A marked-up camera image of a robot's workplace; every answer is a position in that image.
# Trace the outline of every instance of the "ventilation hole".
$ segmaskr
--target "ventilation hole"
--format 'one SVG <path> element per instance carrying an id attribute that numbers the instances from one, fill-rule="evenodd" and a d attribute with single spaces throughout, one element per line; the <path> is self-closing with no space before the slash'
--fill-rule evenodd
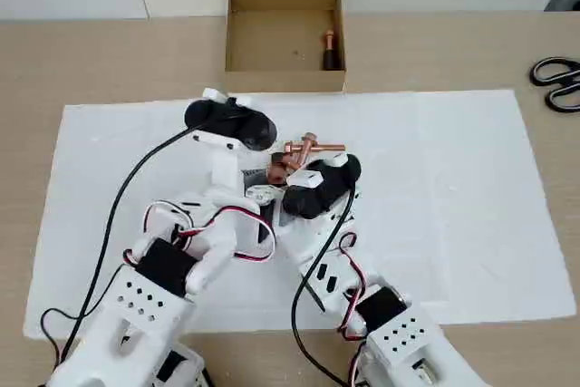
<path id="1" fill-rule="evenodd" d="M 322 263 L 318 268 L 318 274 L 316 274 L 316 278 L 322 280 L 326 275 L 326 269 L 328 269 L 328 265 L 326 263 Z"/>
<path id="2" fill-rule="evenodd" d="M 328 279 L 328 284 L 326 285 L 326 292 L 328 292 L 330 294 L 334 291 L 335 288 L 336 288 L 336 277 L 331 276 Z"/>

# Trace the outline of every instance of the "screw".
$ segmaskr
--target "screw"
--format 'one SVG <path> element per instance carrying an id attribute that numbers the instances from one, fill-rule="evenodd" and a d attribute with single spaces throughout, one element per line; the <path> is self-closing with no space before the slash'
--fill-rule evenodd
<path id="1" fill-rule="evenodd" d="M 306 159 L 308 159 L 308 155 L 310 154 L 310 149 L 316 145 L 316 135 L 308 131 L 302 137 L 302 142 L 302 149 L 298 155 L 298 165 L 301 167 L 306 163 Z"/>

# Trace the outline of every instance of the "copper cylinder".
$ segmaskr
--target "copper cylinder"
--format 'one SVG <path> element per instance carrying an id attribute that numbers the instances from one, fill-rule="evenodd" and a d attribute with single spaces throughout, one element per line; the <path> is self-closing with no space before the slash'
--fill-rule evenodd
<path id="1" fill-rule="evenodd" d="M 284 144 L 284 153 L 299 153 L 302 151 L 302 143 L 287 142 Z M 317 144 L 310 147 L 311 153 L 319 153 L 320 151 L 346 151 L 343 144 Z"/>
<path id="2" fill-rule="evenodd" d="M 298 165 L 301 167 L 306 163 L 308 155 L 310 154 L 310 149 L 316 145 L 316 135 L 308 131 L 302 137 L 302 148 L 298 153 Z"/>

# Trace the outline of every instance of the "cardboard box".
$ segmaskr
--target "cardboard box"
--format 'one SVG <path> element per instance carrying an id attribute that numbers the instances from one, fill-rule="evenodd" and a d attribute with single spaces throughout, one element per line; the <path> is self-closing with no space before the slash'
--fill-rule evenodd
<path id="1" fill-rule="evenodd" d="M 328 30 L 340 70 L 323 70 Z M 339 92 L 345 75 L 341 0 L 229 0 L 228 92 Z"/>

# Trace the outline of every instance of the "black cable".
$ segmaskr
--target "black cable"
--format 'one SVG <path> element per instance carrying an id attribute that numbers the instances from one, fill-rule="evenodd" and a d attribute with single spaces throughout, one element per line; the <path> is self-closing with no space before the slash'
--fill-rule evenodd
<path id="1" fill-rule="evenodd" d="M 105 290 L 102 291 L 101 296 L 99 297 L 97 302 L 94 303 L 94 306 L 92 307 L 92 309 L 89 310 L 83 316 L 83 319 L 85 317 L 89 317 L 97 309 L 97 307 L 101 303 L 102 299 L 105 297 L 105 294 L 107 293 L 107 291 L 111 287 L 112 282 L 115 279 L 115 276 L 117 276 L 117 274 L 119 274 L 119 271 L 121 271 L 122 267 L 123 267 L 123 264 L 121 264 L 117 267 L 117 269 L 115 270 L 115 272 L 113 273 L 113 275 L 111 277 L 111 280 L 109 281 L 109 284 L 107 284 L 107 286 L 105 287 Z M 40 316 L 40 329 L 43 331 L 44 336 L 48 339 L 48 341 L 51 343 L 51 345 L 53 346 L 53 349 L 54 349 L 54 369 L 56 369 L 56 367 L 61 362 L 61 351 L 58 348 L 58 344 L 56 343 L 54 338 L 51 336 L 51 334 L 48 332 L 48 330 L 46 329 L 46 325 L 44 324 L 46 316 L 51 312 L 56 312 L 64 317 L 66 317 L 67 319 L 71 319 L 72 321 L 76 321 L 79 317 L 72 316 L 71 314 L 66 313 L 64 310 L 61 310 L 60 308 L 56 308 L 56 307 L 51 307 L 51 308 L 44 310 L 43 314 Z"/>
<path id="2" fill-rule="evenodd" d="M 112 202 L 111 210 L 109 211 L 109 217 L 107 218 L 107 225 L 105 228 L 105 234 L 104 234 L 103 239 L 102 239 L 101 252 L 99 253 L 97 265 L 95 266 L 94 272 L 92 274 L 92 280 L 91 280 L 91 284 L 89 285 L 89 290 L 87 291 L 87 295 L 84 298 L 84 302 L 82 303 L 81 311 L 79 312 L 79 315 L 76 318 L 76 322 L 74 323 L 74 327 L 72 328 L 71 333 L 69 334 L 69 337 L 66 340 L 66 344 L 64 345 L 63 352 L 61 353 L 60 363 L 62 363 L 66 359 L 66 356 L 68 355 L 69 351 L 71 350 L 71 346 L 73 346 L 74 339 L 79 332 L 79 328 L 81 327 L 82 319 L 84 319 L 84 317 L 86 316 L 86 310 L 87 310 L 87 307 L 89 306 L 89 303 L 91 302 L 91 298 L 92 298 L 92 294 L 94 292 L 95 286 L 97 286 L 97 280 L 99 279 L 99 274 L 101 272 L 102 262 L 105 258 L 105 254 L 107 252 L 107 247 L 109 245 L 109 237 L 111 236 L 112 221 L 115 218 L 115 213 L 117 212 L 117 207 L 119 206 L 119 202 L 121 201 L 121 197 L 122 197 L 123 193 L 125 192 L 125 189 L 127 189 L 127 187 L 129 186 L 129 183 L 133 180 L 133 178 L 135 177 L 137 172 L 141 169 L 141 167 L 143 165 L 145 165 L 145 163 L 149 159 L 151 159 L 158 152 L 162 151 L 163 149 L 165 149 L 169 145 L 173 144 L 177 140 L 180 140 L 184 136 L 187 136 L 192 131 L 199 129 L 200 127 L 201 127 L 201 125 L 195 126 L 192 128 L 187 128 L 187 129 L 181 131 L 180 133 L 172 136 L 168 140 L 162 142 L 157 147 L 155 147 L 153 150 L 151 150 L 149 153 L 147 153 L 145 156 L 143 156 L 143 158 L 137 163 L 137 165 L 135 165 L 135 167 L 133 167 L 133 169 L 131 170 L 129 175 L 125 178 L 125 180 L 121 184 L 121 187 L 119 188 L 119 190 L 117 191 L 117 195 L 115 196 L 115 200 L 113 200 L 113 202 Z"/>
<path id="3" fill-rule="evenodd" d="M 300 295 L 305 290 L 305 287 L 308 284 L 308 280 L 310 279 L 310 277 L 314 273 L 314 270 L 318 267 L 318 264 L 322 260 L 324 254 L 326 254 L 326 251 L 328 250 L 328 247 L 333 243 L 334 238 L 338 234 L 338 231 L 343 226 L 344 221 L 346 220 L 349 212 L 351 211 L 351 206 L 353 205 L 353 200 L 354 200 L 354 187 L 352 187 L 351 188 L 351 191 L 349 192 L 348 200 L 346 201 L 346 206 L 344 206 L 343 214 L 341 215 L 341 217 L 336 222 L 336 225 L 334 226 L 334 229 L 333 229 L 332 233 L 330 234 L 330 236 L 328 237 L 328 239 L 324 243 L 323 247 L 320 249 L 320 252 L 316 256 L 316 259 L 310 265 L 310 268 L 308 269 L 308 271 L 306 272 L 306 274 L 302 278 L 302 281 L 300 282 L 300 285 L 296 289 L 296 293 L 294 295 L 294 300 L 292 301 L 292 308 L 291 308 L 291 311 L 290 311 L 290 322 L 292 324 L 292 332 L 294 333 L 294 338 L 296 339 L 296 343 L 298 344 L 298 348 L 300 348 L 300 351 L 304 354 L 304 357 L 306 357 L 306 359 L 310 363 L 312 363 L 314 365 L 314 367 L 316 367 L 316 369 L 318 369 L 320 372 L 322 372 L 326 376 L 328 376 L 331 380 L 333 380 L 334 382 L 336 382 L 337 384 L 339 384 L 339 385 L 341 385 L 343 387 L 349 387 L 348 383 L 347 382 L 344 382 L 338 376 L 336 376 L 334 373 L 330 372 L 326 367 L 324 367 L 322 364 L 320 364 L 306 350 L 305 345 L 302 342 L 302 339 L 300 338 L 300 333 L 298 332 L 298 328 L 296 327 L 296 309 L 298 307 L 298 300 L 300 299 Z"/>

